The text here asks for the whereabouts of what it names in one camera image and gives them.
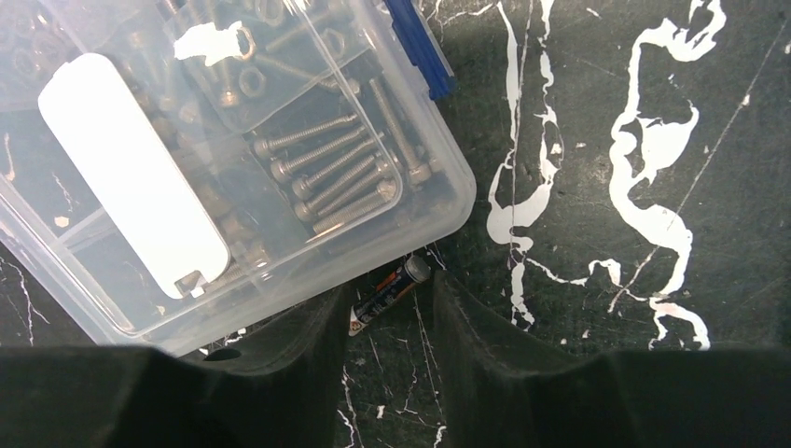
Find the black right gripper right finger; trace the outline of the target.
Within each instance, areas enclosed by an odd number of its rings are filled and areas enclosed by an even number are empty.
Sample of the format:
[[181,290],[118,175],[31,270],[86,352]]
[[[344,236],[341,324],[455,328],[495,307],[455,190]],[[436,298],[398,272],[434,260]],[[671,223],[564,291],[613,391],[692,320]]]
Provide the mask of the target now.
[[786,447],[785,349],[574,357],[517,329],[449,273],[433,284],[453,447]]

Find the white remote battery cover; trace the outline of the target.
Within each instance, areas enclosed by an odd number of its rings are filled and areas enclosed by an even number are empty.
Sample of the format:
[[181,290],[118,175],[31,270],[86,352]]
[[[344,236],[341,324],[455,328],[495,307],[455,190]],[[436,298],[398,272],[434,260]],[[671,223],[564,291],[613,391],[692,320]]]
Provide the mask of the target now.
[[228,268],[220,232],[117,68],[85,53],[38,96],[43,120],[170,298],[199,297]]

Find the small black battery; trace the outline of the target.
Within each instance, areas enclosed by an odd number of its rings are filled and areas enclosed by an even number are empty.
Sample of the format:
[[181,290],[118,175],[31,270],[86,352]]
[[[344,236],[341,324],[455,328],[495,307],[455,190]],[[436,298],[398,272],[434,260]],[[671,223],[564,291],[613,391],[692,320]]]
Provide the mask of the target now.
[[432,268],[423,258],[410,256],[376,287],[373,294],[352,306],[348,335],[358,334],[401,297],[427,281],[431,274]]

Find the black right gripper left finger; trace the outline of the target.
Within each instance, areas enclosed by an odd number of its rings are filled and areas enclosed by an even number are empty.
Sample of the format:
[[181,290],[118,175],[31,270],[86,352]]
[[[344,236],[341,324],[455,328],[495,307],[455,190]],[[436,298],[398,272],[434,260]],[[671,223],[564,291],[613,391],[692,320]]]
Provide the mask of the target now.
[[5,447],[329,447],[353,289],[201,361],[149,346],[5,348]]

